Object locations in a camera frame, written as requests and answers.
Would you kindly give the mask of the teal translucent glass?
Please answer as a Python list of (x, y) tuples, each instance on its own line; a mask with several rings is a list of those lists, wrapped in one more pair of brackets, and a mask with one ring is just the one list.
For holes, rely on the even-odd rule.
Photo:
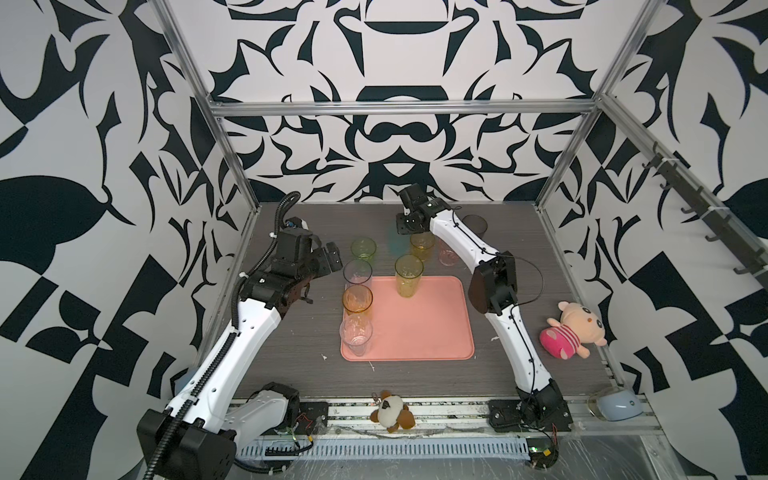
[(410, 236), (400, 234), (397, 229), (387, 233), (387, 246), (393, 258), (409, 254), (411, 250)]

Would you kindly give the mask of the dark grey glass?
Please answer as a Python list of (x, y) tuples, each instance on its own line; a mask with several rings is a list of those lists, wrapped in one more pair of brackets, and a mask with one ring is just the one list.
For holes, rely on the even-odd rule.
[(488, 222), (482, 216), (468, 214), (462, 218), (462, 222), (478, 238), (484, 238), (484, 235), (488, 230)]

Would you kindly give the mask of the blue translucent glass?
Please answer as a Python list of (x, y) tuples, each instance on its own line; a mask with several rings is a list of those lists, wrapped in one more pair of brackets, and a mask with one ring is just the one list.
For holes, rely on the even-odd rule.
[(346, 288), (352, 286), (370, 287), (373, 268), (368, 261), (355, 258), (344, 266), (342, 273)]

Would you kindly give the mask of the tall green glass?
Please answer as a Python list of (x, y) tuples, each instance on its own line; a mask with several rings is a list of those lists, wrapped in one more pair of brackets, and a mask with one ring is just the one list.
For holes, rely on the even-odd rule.
[(413, 297), (424, 272), (423, 261), (412, 254), (399, 257), (395, 262), (396, 289), (404, 298)]

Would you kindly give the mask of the short green glass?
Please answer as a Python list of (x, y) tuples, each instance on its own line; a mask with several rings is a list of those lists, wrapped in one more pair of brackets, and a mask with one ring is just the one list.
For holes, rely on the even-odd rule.
[(378, 247), (375, 240), (369, 237), (357, 237), (351, 242), (350, 251), (355, 259), (373, 264)]

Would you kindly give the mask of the orange translucent glass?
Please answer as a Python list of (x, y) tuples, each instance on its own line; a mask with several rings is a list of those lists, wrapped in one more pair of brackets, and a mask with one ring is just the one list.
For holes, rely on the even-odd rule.
[(365, 285), (352, 285), (342, 295), (342, 304), (347, 318), (370, 321), (372, 319), (373, 293)]

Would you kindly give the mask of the clear glass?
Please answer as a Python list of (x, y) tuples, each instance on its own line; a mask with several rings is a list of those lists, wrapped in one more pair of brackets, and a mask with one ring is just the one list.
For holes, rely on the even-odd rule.
[(360, 316), (350, 316), (342, 321), (339, 334), (342, 345), (355, 356), (362, 357), (366, 354), (373, 336), (372, 321)]

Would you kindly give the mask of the pink rectangular tray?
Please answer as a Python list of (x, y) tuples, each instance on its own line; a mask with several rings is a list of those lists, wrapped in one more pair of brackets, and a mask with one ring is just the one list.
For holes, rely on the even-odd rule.
[(462, 282), (427, 276), (413, 297), (401, 297), (394, 276), (372, 279), (373, 336), (357, 357), (341, 344), (350, 362), (467, 360), (475, 353)]

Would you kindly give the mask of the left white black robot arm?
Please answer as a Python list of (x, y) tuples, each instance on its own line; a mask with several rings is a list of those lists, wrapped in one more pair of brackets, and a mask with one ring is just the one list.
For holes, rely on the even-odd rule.
[(272, 383), (237, 409), (230, 404), (260, 348), (289, 308), (305, 301), (311, 281), (341, 270), (338, 247), (321, 243), (304, 220), (281, 220), (262, 265), (241, 274), (232, 319), (202, 365), (164, 410), (137, 425), (145, 478), (224, 479), (237, 453), (263, 433), (290, 424), (300, 401)]

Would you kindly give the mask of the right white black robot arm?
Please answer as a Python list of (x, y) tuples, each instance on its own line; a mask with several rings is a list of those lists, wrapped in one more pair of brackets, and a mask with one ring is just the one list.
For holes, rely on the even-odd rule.
[(400, 234), (429, 232), (464, 262), (472, 277), (468, 298), (490, 322), (511, 364), (519, 395), (517, 403), (491, 414), (498, 431), (561, 430), (572, 416), (557, 382), (541, 361), (522, 318), (518, 299), (516, 259), (482, 240), (445, 200), (414, 184), (399, 192), (404, 211), (396, 216)]

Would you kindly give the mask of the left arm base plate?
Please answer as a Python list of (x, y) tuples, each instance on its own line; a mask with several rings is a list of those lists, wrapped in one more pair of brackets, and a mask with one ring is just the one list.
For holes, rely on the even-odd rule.
[(326, 401), (300, 401), (290, 403), (284, 420), (284, 427), (295, 435), (308, 436), (326, 425), (329, 414)]

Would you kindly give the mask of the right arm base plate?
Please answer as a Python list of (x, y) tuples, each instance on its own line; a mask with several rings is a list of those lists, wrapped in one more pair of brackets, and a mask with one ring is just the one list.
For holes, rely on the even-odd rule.
[(487, 402), (488, 423), (497, 433), (571, 430), (573, 418), (565, 401), (539, 406), (533, 400), (492, 399)]

